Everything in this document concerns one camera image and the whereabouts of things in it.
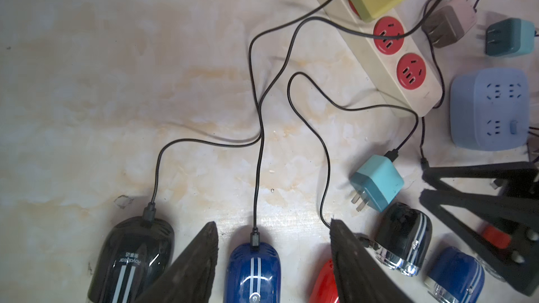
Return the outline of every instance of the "teal power adapter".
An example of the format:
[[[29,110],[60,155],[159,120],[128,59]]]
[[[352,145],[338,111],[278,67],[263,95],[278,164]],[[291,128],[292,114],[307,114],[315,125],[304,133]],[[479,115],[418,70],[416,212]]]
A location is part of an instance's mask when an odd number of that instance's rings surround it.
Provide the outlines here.
[[[360,212],[365,205],[369,205],[378,212],[391,203],[404,185],[404,180],[393,165],[398,157],[397,150],[389,151],[384,156],[374,154],[363,164],[350,179],[357,194],[352,199]]]
[[[535,26],[531,21],[509,18],[487,28],[485,53],[514,57],[534,51]]]

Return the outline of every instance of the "white power strip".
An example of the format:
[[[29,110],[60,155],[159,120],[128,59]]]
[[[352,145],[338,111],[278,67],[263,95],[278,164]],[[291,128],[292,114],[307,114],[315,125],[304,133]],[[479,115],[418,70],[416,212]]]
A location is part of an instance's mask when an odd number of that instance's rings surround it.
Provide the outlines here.
[[[325,11],[334,22],[364,33],[372,34],[377,23],[377,21],[368,24],[363,22],[351,9],[348,0],[333,0],[325,7]],[[394,17],[402,24],[395,10],[390,10],[385,16]],[[425,75],[425,80],[419,87],[407,89],[397,78],[397,65],[404,55],[414,53],[423,58],[411,37],[404,38],[404,44],[395,54],[386,55],[378,50],[372,38],[339,32],[388,104],[407,107],[422,117],[438,103],[441,98],[441,86],[427,61],[425,61],[425,72],[420,73],[420,75]],[[407,70],[406,66],[401,65],[400,68]],[[410,76],[410,80],[413,82],[414,77]],[[393,111],[400,117],[410,116],[410,113],[406,111],[396,109]]]

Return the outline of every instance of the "cord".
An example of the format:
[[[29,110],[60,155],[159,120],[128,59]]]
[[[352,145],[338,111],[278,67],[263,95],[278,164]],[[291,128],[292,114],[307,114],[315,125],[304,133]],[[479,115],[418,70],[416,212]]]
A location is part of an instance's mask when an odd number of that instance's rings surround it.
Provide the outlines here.
[[[290,87],[292,85],[292,81],[298,75],[303,75],[304,77],[306,77],[313,84],[313,86],[320,92],[320,94],[322,94],[322,96],[325,97],[328,100],[329,103],[331,103],[334,107],[336,107],[336,108],[338,108],[340,110],[344,110],[344,111],[363,111],[363,110],[368,110],[368,109],[389,107],[389,108],[400,109],[400,110],[405,110],[405,111],[411,112],[415,116],[414,128],[412,129],[412,131],[409,133],[409,135],[402,141],[402,143],[394,151],[400,150],[402,148],[402,146],[408,141],[408,139],[410,139],[410,137],[412,137],[412,135],[414,134],[414,132],[417,129],[417,126],[419,124],[419,116],[417,115],[417,113],[415,111],[413,111],[411,109],[408,109],[408,108],[405,108],[405,107],[402,107],[402,106],[398,106],[398,105],[390,105],[390,104],[377,104],[377,105],[371,105],[371,106],[366,106],[366,107],[361,107],[361,108],[349,109],[349,108],[343,107],[343,106],[341,106],[339,104],[336,104],[329,96],[326,95],[326,93],[324,93],[324,91],[322,91],[322,89],[318,86],[318,84],[316,84],[313,81],[313,79],[309,75],[307,75],[306,73],[298,71],[298,72],[296,72],[296,73],[294,73],[292,75],[290,80],[288,80],[288,86],[286,88],[286,96],[288,97],[288,103],[290,104],[290,107],[292,107],[292,110],[294,111],[294,113],[296,115],[298,115],[298,117],[303,121],[303,123],[305,123],[307,128],[309,128],[313,132],[313,134],[320,140],[320,143],[322,144],[322,147],[324,148],[324,152],[326,153],[326,159],[327,159],[327,162],[328,162],[328,176],[327,176],[327,180],[326,180],[326,187],[324,189],[324,193],[322,194],[322,200],[320,201],[320,219],[322,220],[323,224],[326,225],[327,228],[329,228],[329,224],[324,219],[324,215],[323,215],[324,201],[326,200],[326,195],[328,193],[329,178],[330,178],[330,175],[331,175],[331,163],[329,161],[329,152],[328,152],[328,148],[326,147],[326,143],[324,143],[324,140],[322,139],[322,137],[318,134],[318,132],[316,130],[314,130],[314,128],[307,122],[307,120],[303,116],[301,116],[301,114],[297,111],[294,104],[292,103],[292,98],[290,96]]]
[[[258,113],[258,120],[260,123],[260,151],[258,154],[258,161],[257,161],[257,171],[256,171],[256,177],[255,177],[255,184],[254,184],[254,199],[253,199],[253,233],[251,234],[251,245],[253,245],[253,235],[256,235],[256,238],[258,238],[258,227],[257,227],[257,205],[258,205],[258,193],[260,188],[260,168],[262,166],[262,155],[264,153],[264,142],[265,142],[265,134],[264,134],[264,123],[262,122],[262,111],[260,110],[260,105],[264,101],[264,98],[266,97],[267,93],[270,91],[270,89],[273,87],[273,85],[277,82],[279,77],[281,76],[282,72],[285,70],[286,65],[288,64],[288,60],[290,59],[290,52],[288,52],[287,59],[285,61],[285,64],[277,74],[277,76],[273,79],[273,81],[268,85],[262,96],[260,97],[260,104],[258,103],[257,99],[257,93],[256,93],[256,87],[254,83],[254,74],[253,74],[253,62],[252,62],[252,51],[253,51],[253,45],[257,39],[260,37],[286,28],[290,25],[296,24],[297,22],[300,22],[306,17],[309,17],[313,15],[314,13],[318,12],[319,10],[323,9],[328,3],[331,3],[333,0],[326,0],[323,4],[321,4],[319,7],[315,8],[314,10],[311,10],[310,12],[302,15],[301,17],[294,19],[290,22],[287,22],[286,24],[279,25],[277,27],[268,29],[263,31],[262,33],[259,33],[257,36],[253,38],[251,41],[251,44],[249,45],[249,53],[248,53],[248,64],[249,64],[249,76],[251,78],[251,85],[253,89],[253,95],[254,95],[254,104],[257,107],[257,113]]]
[[[425,17],[425,15],[427,14],[427,8],[428,8],[428,5],[432,2],[433,0],[427,0],[426,3],[425,3],[425,7],[423,8],[423,18]],[[475,1],[475,4],[473,6],[473,9],[475,11],[476,8],[477,8],[477,5],[479,4],[479,1],[480,0],[476,0]],[[443,74],[441,73],[441,69],[440,69],[440,66],[438,65],[438,61],[436,60],[436,55],[435,55],[435,48],[434,48],[434,45],[432,44],[432,40],[431,38],[428,36],[428,33],[426,31],[423,31],[423,33],[425,33],[425,36],[427,37],[427,41],[428,41],[428,46],[430,48],[430,51],[431,51],[431,57],[432,57],[432,62],[435,64],[435,67],[436,67],[436,71],[438,72],[438,76],[440,77],[440,84],[441,84],[441,97],[440,97],[440,101],[434,106],[432,107],[433,109],[438,109],[441,107],[441,105],[444,103],[444,100],[445,100],[445,95],[446,95],[446,89],[445,89],[445,81],[444,81],[444,76]],[[423,152],[423,144],[425,143],[425,117],[421,117],[421,125],[422,125],[422,131],[421,131],[421,143],[419,145],[419,151],[421,152],[421,166],[424,168],[428,167],[428,160],[427,158],[425,158],[425,153]]]
[[[407,36],[410,36],[411,34],[413,34],[416,30],[418,30],[421,25],[423,24],[423,22],[432,14],[432,12],[436,9],[436,7],[438,6],[438,4],[441,2],[441,0],[436,0],[435,3],[432,5],[432,7],[430,8],[430,10],[426,13],[425,16],[423,16],[423,18],[414,26],[414,28],[412,28],[411,30],[409,30],[407,33],[404,33],[402,35],[397,35],[397,36],[379,36],[379,35],[374,35],[374,34],[368,34],[368,33],[362,33],[362,32],[359,32],[359,31],[355,31],[355,30],[351,30],[351,29],[348,29],[344,26],[341,26],[339,24],[336,24],[326,18],[323,18],[323,17],[308,17],[314,13],[316,13],[318,10],[324,8],[328,3],[330,3],[332,0],[327,0],[325,3],[323,3],[322,5],[320,5],[319,7],[317,7],[316,9],[310,11],[309,13],[306,13],[304,14],[303,16],[301,16],[300,18],[297,18],[291,22],[288,22],[286,24],[282,24],[282,25],[279,25],[277,27],[274,27],[274,28],[271,28],[269,30],[266,30],[266,31],[263,31],[262,33],[258,34],[256,37],[253,38],[253,40],[251,41],[251,44],[249,46],[249,52],[248,52],[248,65],[249,65],[249,74],[250,74],[250,79],[251,79],[251,87],[252,87],[252,91],[253,91],[253,99],[254,99],[254,104],[255,104],[255,107],[257,109],[257,113],[258,113],[258,119],[259,119],[259,123],[260,123],[260,133],[259,133],[259,137],[256,138],[253,142],[251,143],[247,143],[247,144],[241,144],[241,145],[230,145],[230,144],[221,144],[221,143],[213,143],[213,142],[209,142],[209,141],[204,141],[204,140],[198,140],[198,139],[191,139],[191,138],[188,138],[188,139],[177,139],[175,141],[172,141],[170,143],[168,143],[167,145],[165,145],[163,147],[163,149],[159,152],[159,156],[157,158],[157,164],[156,164],[156,182],[155,182],[155,185],[154,185],[154,194],[152,195],[152,201],[148,204],[148,206],[145,208],[145,213],[146,211],[150,211],[150,212],[153,212],[154,215],[155,215],[155,196],[157,194],[157,184],[158,184],[158,167],[160,165],[160,160],[161,160],[161,157],[162,157],[162,154],[163,152],[168,148],[170,147],[171,145],[173,144],[176,144],[176,143],[179,143],[179,142],[183,142],[183,141],[190,141],[190,142],[196,142],[196,143],[202,143],[202,144],[208,144],[208,145],[213,145],[213,146],[218,146],[218,147],[247,147],[247,146],[250,146],[250,145],[254,145],[256,142],[258,142],[260,140],[260,151],[259,151],[259,157],[258,157],[258,162],[257,162],[257,171],[256,171],[256,179],[255,179],[255,190],[254,190],[254,199],[253,199],[253,232],[251,233],[251,244],[253,242],[253,235],[256,235],[256,238],[258,238],[258,227],[257,227],[257,204],[258,204],[258,193],[259,193],[259,187],[260,187],[260,169],[261,169],[261,164],[262,164],[262,155],[263,155],[263,152],[264,152],[264,142],[265,142],[265,134],[264,134],[264,124],[263,124],[263,121],[262,121],[262,113],[261,113],[261,105],[262,105],[262,102],[264,101],[264,98],[266,97],[267,93],[269,92],[269,90],[273,87],[273,85],[277,82],[277,80],[279,79],[279,77],[282,75],[282,73],[284,72],[284,70],[286,69],[286,66],[288,64],[288,61],[290,59],[290,55],[291,55],[291,52],[292,52],[292,47],[293,47],[293,44],[294,44],[294,41],[295,41],[295,38],[300,30],[300,28],[306,24],[307,22],[309,21],[312,21],[312,20],[319,20],[319,21],[322,21],[322,22],[325,22],[327,24],[330,24],[331,26],[339,29],[339,30],[342,30],[344,32],[347,32],[347,33],[350,33],[350,34],[353,34],[353,35],[357,35],[357,36],[362,36],[362,37],[370,37],[370,38],[374,38],[374,39],[379,39],[379,40],[382,40],[382,39],[388,39],[388,40],[399,40],[401,38],[404,38],[404,37],[407,37]],[[285,59],[285,63],[283,64],[281,70],[279,71],[279,73],[276,75],[276,77],[273,79],[273,81],[268,85],[268,87],[266,88],[266,90],[264,91],[264,93],[262,94],[261,98],[260,98],[260,102],[258,101],[258,98],[257,98],[257,93],[256,93],[256,85],[255,85],[255,82],[254,82],[254,74],[253,74],[253,67],[252,67],[252,48],[253,48],[253,45],[254,45],[254,42],[259,39],[261,36],[265,35],[265,34],[268,34],[268,33],[271,33],[273,31],[277,31],[277,30],[280,30],[282,28],[285,28],[285,27],[288,27],[292,24],[295,24],[297,22],[299,22],[300,20],[302,20],[303,18],[307,17],[306,19],[304,19],[303,21],[301,21],[301,23],[298,25],[298,27],[296,28],[296,30],[294,31],[294,35],[292,37],[292,40],[291,40],[291,43],[290,43],[290,46],[289,46],[289,50],[288,50],[288,54],[287,54],[287,57]]]
[[[253,39],[253,41],[251,42],[251,44],[249,46],[248,62],[249,62],[249,74],[251,76],[251,85],[252,85],[253,93],[255,94],[255,84],[254,84],[252,56],[251,56],[254,41],[256,41],[259,37],[261,37],[261,36],[263,36],[263,35],[265,35],[267,33],[270,33],[270,32],[275,31],[275,30],[279,30],[281,28],[285,28],[287,26],[290,26],[291,24],[294,24],[294,23],[302,20],[304,17],[306,17],[296,27],[296,30],[294,30],[294,34],[292,36],[292,39],[291,39],[291,42],[290,42],[290,46],[288,48],[288,52],[287,52],[284,64],[282,65],[280,71],[277,73],[277,75],[272,80],[272,82],[268,85],[268,88],[266,89],[266,91],[262,94],[262,96],[260,98],[260,103],[264,100],[264,98],[266,97],[268,91],[271,89],[271,87],[273,87],[273,85],[277,82],[277,80],[280,78],[282,73],[285,71],[286,66],[288,65],[288,61],[290,60],[290,56],[291,56],[291,53],[292,53],[292,48],[293,48],[295,39],[296,39],[296,37],[298,35],[298,32],[301,29],[301,27],[303,25],[305,25],[306,23],[308,23],[309,21],[314,21],[314,20],[322,21],[322,22],[325,22],[325,23],[339,29],[339,30],[342,30],[344,32],[347,32],[347,33],[353,34],[353,35],[357,35],[357,36],[370,37],[370,38],[379,39],[379,40],[382,40],[382,39],[398,40],[398,39],[410,36],[412,33],[414,33],[416,30],[418,30],[421,27],[421,25],[423,24],[423,22],[432,14],[432,12],[436,9],[438,4],[441,2],[441,0],[436,0],[435,3],[432,5],[431,9],[425,14],[425,16],[411,30],[409,30],[407,33],[404,33],[402,35],[397,35],[397,36],[387,36],[387,35],[386,36],[380,36],[380,35],[362,33],[362,32],[356,31],[356,30],[348,29],[348,28],[346,28],[344,26],[341,26],[341,25],[339,25],[339,24],[337,24],[335,22],[332,22],[331,20],[328,20],[328,19],[326,19],[324,17],[308,17],[308,16],[314,14],[316,11],[324,8],[325,5],[327,5],[331,1],[332,0],[327,0],[322,5],[320,5],[320,7],[318,7],[316,9],[312,10],[311,12],[305,14],[301,18],[298,18],[298,19],[295,19],[295,20],[293,20],[293,21],[291,21],[289,23],[280,25],[279,27],[275,27],[275,28],[269,29],[267,31],[264,31],[264,32],[260,33],[259,35],[257,35]],[[261,114],[260,107],[258,106],[257,98],[255,98],[255,105],[257,106],[258,118],[259,118],[259,122],[260,122],[261,142],[260,142],[260,151],[259,151],[258,162],[257,162],[257,174],[256,174],[256,179],[255,179],[255,188],[254,188],[253,233],[251,234],[251,237],[253,236],[253,234],[258,234],[258,228],[257,228],[257,204],[258,204],[258,193],[259,193],[259,185],[260,185],[260,168],[261,168],[261,165],[262,165],[262,155],[263,155],[263,152],[264,152],[264,142],[265,142],[264,125],[262,123],[262,114]]]

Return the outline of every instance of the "black stand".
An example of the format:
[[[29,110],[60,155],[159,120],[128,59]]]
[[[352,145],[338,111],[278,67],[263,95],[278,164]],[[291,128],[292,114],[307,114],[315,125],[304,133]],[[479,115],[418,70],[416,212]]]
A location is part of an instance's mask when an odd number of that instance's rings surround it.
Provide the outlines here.
[[[215,277],[218,241],[215,222],[207,223],[135,303],[207,303]]]
[[[341,220],[332,220],[329,234],[340,303],[412,303]]]
[[[501,195],[462,193],[441,178],[498,178],[505,180]],[[532,163],[516,162],[466,167],[427,168],[423,179],[436,190],[426,189],[419,201],[452,229],[513,288],[532,295],[539,285],[538,171]],[[445,210],[461,207],[511,235],[499,249]]]

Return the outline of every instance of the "blue power strip cube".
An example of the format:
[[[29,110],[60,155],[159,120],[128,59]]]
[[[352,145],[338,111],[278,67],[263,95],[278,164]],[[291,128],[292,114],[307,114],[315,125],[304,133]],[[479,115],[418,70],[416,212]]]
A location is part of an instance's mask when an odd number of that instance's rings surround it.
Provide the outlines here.
[[[488,68],[458,76],[451,85],[451,137],[471,150],[524,145],[530,124],[528,78],[515,68]]]

